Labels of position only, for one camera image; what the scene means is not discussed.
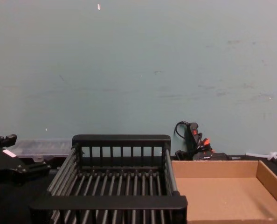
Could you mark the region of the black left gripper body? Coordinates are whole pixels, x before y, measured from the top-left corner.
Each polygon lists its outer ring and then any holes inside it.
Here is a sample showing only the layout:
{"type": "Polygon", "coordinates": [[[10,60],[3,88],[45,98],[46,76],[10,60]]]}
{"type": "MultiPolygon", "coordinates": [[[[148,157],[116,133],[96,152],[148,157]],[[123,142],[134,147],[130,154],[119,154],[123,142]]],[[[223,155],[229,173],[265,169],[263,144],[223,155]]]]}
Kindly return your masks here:
{"type": "Polygon", "coordinates": [[[12,152],[0,148],[0,183],[22,183],[26,165],[12,152]]]}

